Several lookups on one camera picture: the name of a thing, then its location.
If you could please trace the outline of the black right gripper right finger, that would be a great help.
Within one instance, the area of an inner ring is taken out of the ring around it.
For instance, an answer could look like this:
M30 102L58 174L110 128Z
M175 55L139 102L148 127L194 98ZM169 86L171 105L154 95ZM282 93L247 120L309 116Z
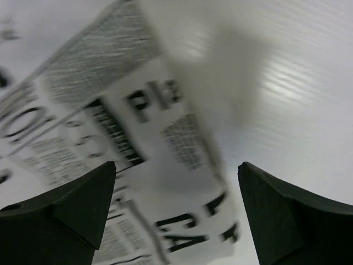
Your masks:
M352 264L352 206L244 162L238 182L260 264Z

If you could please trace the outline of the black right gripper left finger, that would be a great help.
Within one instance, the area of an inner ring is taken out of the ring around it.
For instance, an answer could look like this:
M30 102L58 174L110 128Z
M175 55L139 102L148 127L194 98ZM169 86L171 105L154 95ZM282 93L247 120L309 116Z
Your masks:
M85 175L1 209L1 264L92 264L116 177L106 162Z

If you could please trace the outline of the newspaper print cloth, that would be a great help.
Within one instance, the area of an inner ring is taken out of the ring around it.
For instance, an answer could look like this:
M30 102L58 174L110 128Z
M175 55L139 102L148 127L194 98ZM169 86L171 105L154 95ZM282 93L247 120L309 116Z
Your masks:
M236 255L235 192L137 1L1 4L1 209L116 166L92 264Z

